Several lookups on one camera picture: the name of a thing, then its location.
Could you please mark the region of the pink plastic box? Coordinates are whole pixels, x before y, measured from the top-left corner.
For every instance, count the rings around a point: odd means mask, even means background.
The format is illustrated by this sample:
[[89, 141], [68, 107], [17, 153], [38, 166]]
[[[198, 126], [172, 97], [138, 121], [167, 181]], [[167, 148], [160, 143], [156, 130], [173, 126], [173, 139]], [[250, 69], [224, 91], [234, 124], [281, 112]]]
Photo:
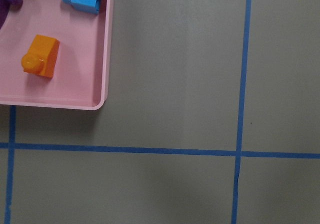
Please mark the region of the pink plastic box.
[[108, 95], [114, 0], [98, 14], [23, 0], [0, 30], [3, 105], [97, 110]]

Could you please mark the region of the orange toy block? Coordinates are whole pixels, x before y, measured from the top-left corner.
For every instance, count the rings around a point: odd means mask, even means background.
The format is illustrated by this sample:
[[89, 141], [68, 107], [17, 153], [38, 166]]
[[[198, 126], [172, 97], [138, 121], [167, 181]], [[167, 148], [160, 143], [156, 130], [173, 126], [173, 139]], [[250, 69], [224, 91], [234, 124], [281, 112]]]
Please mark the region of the orange toy block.
[[46, 78], [54, 76], [56, 60], [59, 53], [59, 40], [36, 35], [27, 53], [22, 57], [23, 71]]

